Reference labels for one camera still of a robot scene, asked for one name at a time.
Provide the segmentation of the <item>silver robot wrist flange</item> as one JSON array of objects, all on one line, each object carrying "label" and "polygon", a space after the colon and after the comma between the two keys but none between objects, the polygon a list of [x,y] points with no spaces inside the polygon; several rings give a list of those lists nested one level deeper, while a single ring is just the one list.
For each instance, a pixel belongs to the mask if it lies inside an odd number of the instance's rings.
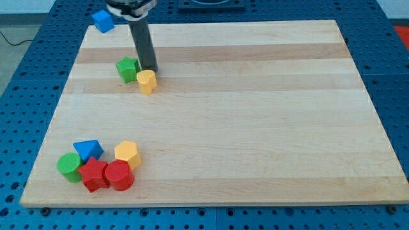
[{"label": "silver robot wrist flange", "polygon": [[106,0],[107,9],[125,20],[140,20],[157,5],[157,0]]}]

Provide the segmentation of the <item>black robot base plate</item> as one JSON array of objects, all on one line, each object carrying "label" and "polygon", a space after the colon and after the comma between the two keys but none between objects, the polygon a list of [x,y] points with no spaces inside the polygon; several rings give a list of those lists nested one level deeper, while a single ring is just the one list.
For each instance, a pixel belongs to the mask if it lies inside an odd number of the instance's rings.
[{"label": "black robot base plate", "polygon": [[244,10],[246,0],[179,0],[179,12]]}]

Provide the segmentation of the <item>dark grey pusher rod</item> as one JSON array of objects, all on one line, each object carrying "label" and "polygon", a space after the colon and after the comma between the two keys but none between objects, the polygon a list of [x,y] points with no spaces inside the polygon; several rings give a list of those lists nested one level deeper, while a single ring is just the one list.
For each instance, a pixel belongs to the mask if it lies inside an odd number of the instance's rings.
[{"label": "dark grey pusher rod", "polygon": [[146,17],[137,21],[130,21],[128,25],[132,33],[141,70],[157,72],[158,64]]}]

